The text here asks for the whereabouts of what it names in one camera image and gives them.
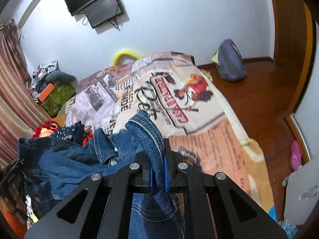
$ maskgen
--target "orange object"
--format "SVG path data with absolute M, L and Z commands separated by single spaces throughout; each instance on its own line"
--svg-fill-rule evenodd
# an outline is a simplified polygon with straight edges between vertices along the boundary
M 82 141 L 82 145 L 85 146 L 87 141 L 89 141 L 92 137 L 93 137 L 93 134 L 87 134 Z
M 53 90 L 54 90 L 54 85 L 49 83 L 47 87 L 44 88 L 40 96 L 38 97 L 39 101 L 43 102 Z
M 37 127 L 32 135 L 33 138 L 49 137 L 54 131 L 57 131 L 61 126 L 54 120 L 47 120 L 43 125 Z
M 3 207 L 3 215 L 11 226 L 12 230 L 17 234 L 19 239 L 23 239 L 27 232 L 27 224 L 22 224 L 15 214 L 11 214 Z

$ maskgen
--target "jacket button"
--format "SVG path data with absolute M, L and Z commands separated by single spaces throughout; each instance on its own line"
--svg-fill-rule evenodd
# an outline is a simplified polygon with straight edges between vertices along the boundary
M 116 164 L 117 164 L 117 161 L 111 160 L 111 166 L 116 165 Z

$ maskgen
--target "blue cloth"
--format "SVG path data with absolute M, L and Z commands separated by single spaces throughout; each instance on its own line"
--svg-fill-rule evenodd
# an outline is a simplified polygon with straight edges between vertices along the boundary
M 184 238 L 178 198 L 165 192 L 162 136 L 145 111 L 125 125 L 128 130 L 105 135 L 97 129 L 84 147 L 55 138 L 21 138 L 25 190 L 42 217 L 93 173 L 110 175 L 133 163 L 145 151 L 152 165 L 152 192 L 134 194 L 129 238 Z
M 281 228 L 286 232 L 288 239 L 293 239 L 293 237 L 297 233 L 297 227 L 296 226 L 291 226 L 289 224 L 284 224 L 283 221 L 279 221 L 278 225 L 281 226 Z
M 79 121 L 72 126 L 59 128 L 57 131 L 52 133 L 51 137 L 68 140 L 82 145 L 82 141 L 86 134 L 87 133 L 84 130 L 84 125 L 82 125 L 81 121 Z

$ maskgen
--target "red plush toy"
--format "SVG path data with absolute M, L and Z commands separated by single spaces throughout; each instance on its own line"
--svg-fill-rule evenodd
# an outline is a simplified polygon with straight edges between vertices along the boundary
M 39 126 L 34 134 L 33 134 L 33 138 L 36 137 L 49 137 L 52 135 L 52 133 L 56 130 L 58 130 L 59 128 L 61 128 L 61 126 L 53 120 L 47 120 L 46 122 L 44 122 L 43 125 Z

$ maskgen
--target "purple bag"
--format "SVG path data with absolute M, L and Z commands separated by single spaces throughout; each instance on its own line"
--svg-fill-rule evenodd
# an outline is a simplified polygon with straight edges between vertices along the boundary
M 221 79 L 236 82 L 247 77 L 244 62 L 231 39 L 226 39 L 218 49 L 216 68 Z

